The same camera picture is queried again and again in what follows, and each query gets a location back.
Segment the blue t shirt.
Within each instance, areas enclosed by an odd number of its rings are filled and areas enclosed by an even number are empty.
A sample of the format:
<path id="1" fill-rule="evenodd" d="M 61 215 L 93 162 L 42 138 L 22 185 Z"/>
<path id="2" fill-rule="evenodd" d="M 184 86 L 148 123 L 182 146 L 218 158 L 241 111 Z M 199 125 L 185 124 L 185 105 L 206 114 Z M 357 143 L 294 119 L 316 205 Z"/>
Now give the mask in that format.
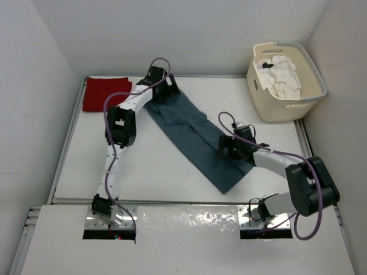
<path id="1" fill-rule="evenodd" d="M 221 193 L 227 193 L 253 169 L 249 163 L 218 157 L 223 131 L 184 93 L 162 103 L 150 101 L 145 109 L 180 153 Z"/>

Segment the red t shirt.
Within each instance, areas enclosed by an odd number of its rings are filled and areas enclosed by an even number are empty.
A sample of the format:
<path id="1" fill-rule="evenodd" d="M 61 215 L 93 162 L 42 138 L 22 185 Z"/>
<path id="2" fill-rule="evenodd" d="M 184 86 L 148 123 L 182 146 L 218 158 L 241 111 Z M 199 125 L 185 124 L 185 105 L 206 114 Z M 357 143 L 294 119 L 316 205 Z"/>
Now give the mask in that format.
<path id="1" fill-rule="evenodd" d="M 103 112 L 104 102 L 116 92 L 130 93 L 132 82 L 123 78 L 87 78 L 87 87 L 83 100 L 83 112 Z"/>

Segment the white t shirt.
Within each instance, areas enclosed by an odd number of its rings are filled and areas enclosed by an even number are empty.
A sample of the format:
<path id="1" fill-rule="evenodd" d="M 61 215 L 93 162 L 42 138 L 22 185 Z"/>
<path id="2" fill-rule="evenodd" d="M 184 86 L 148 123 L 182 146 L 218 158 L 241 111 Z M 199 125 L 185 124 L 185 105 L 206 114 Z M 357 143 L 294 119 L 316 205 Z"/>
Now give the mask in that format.
<path id="1" fill-rule="evenodd" d="M 276 55 L 256 63 L 259 81 L 264 89 L 280 100 L 300 100 L 302 86 L 296 66 L 290 58 Z"/>

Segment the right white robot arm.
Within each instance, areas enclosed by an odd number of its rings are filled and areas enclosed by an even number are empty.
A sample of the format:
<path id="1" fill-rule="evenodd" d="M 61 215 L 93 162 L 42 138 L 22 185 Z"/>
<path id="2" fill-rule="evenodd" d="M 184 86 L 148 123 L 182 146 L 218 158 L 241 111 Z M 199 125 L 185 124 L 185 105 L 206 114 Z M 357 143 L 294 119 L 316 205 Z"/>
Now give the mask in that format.
<path id="1" fill-rule="evenodd" d="M 219 137 L 220 156 L 264 168 L 287 181 L 288 192 L 262 198 L 257 208 L 249 211 L 257 221 L 266 222 L 278 214 L 291 212 L 308 217 L 340 201 L 339 190 L 321 158 L 304 159 L 295 154 L 272 151 L 268 144 L 256 142 L 250 126 L 232 125 L 234 136 Z"/>

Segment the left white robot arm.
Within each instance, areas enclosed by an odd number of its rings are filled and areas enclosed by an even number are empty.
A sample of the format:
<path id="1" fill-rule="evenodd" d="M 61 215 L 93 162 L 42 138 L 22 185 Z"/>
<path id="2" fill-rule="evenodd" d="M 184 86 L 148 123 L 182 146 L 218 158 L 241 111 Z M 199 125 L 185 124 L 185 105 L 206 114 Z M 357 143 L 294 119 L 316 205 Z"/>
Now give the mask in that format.
<path id="1" fill-rule="evenodd" d="M 118 192 L 115 175 L 122 157 L 136 139 L 136 117 L 150 101 L 161 103 L 180 94 L 169 70 L 151 66 L 147 75 L 130 92 L 116 92 L 103 105 L 107 158 L 100 187 L 92 201 L 92 212 L 104 219 L 112 219 L 117 207 Z"/>

